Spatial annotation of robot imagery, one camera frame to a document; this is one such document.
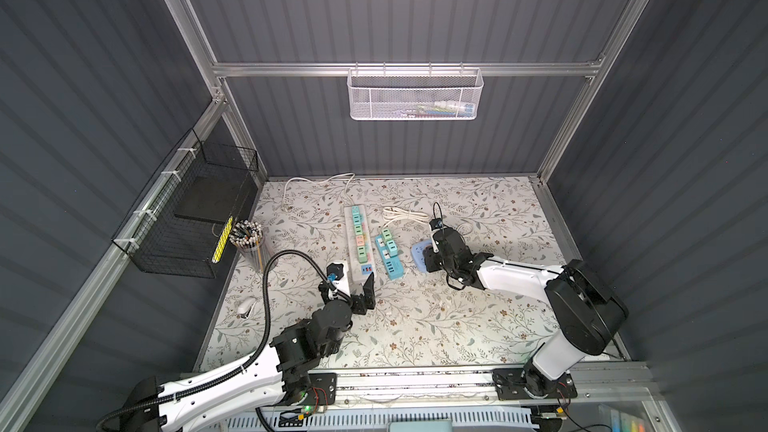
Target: corrugated gray wall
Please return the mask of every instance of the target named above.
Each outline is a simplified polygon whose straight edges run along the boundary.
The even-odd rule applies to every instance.
[[[584,79],[489,77],[475,120],[350,118],[343,78],[228,79],[271,176],[538,170]]]
[[[220,62],[595,60],[627,3],[191,1]],[[361,124],[342,80],[230,81],[272,176],[536,172],[578,88],[488,78],[475,121]]]
[[[687,432],[768,420],[768,0],[652,0],[550,186]]]
[[[162,0],[0,0],[0,76],[2,397],[210,95]],[[191,367],[216,287],[126,271],[29,429]]]

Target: yellow strip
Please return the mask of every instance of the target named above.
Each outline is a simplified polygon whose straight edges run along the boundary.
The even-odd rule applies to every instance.
[[[232,231],[232,217],[228,221],[226,221],[226,225],[224,226],[224,230],[221,231],[221,236],[219,237],[219,245],[216,246],[216,252],[214,252],[214,264],[218,264],[219,260],[221,260],[221,255],[224,253],[224,246],[226,245],[226,240],[230,237],[230,232]]]

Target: black mounting plate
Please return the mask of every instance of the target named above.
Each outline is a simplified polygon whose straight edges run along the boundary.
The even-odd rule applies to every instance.
[[[522,370],[523,367],[506,367],[492,370],[493,383],[499,400],[537,399],[529,395],[525,390],[525,382],[520,379]],[[575,399],[578,393],[576,392],[573,378],[570,374],[564,374],[562,379],[565,389],[558,388],[558,390],[562,391],[563,395],[560,395],[560,392],[556,390],[541,399]]]
[[[322,392],[319,392],[318,398],[320,401],[318,405],[333,405],[336,402],[336,374],[309,374],[312,381],[312,387],[323,389],[327,396],[328,401],[326,403],[326,397]],[[299,402],[299,405],[314,405],[315,393],[312,389],[306,392],[306,396]]]

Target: floral pattern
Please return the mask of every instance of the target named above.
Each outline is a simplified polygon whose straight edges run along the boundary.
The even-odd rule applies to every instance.
[[[343,227],[345,185],[344,181],[322,186],[292,182],[284,212],[285,183],[268,182],[254,220],[265,226],[275,251],[302,250],[323,268],[334,259],[349,260]],[[350,183],[349,195],[365,205],[373,236],[379,233],[384,206],[431,214],[437,201],[446,224],[454,228],[469,224],[460,232],[474,252],[537,264],[563,261],[531,183],[524,177],[361,180]],[[410,247],[428,238],[428,226],[395,222],[389,228],[401,251],[405,277],[390,281],[379,272],[376,310],[353,317],[341,350],[324,360],[322,368],[522,363],[557,331],[552,310],[543,302],[474,288],[456,292],[446,285],[444,273],[419,272]],[[377,270],[383,271],[378,255],[376,260]],[[242,357],[258,345],[264,330],[261,278],[247,261],[239,260],[201,370]],[[318,277],[299,257],[280,258],[269,281],[271,336],[322,306]],[[237,305],[250,296],[257,297],[254,312],[246,320],[239,319]]]

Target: white power strip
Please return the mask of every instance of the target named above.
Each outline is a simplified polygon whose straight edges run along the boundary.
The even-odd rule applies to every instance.
[[[362,284],[368,279],[370,274],[376,273],[373,257],[374,254],[378,253],[371,246],[366,207],[344,207],[344,222],[346,224],[346,240],[350,245],[350,273],[352,275],[352,282]]]

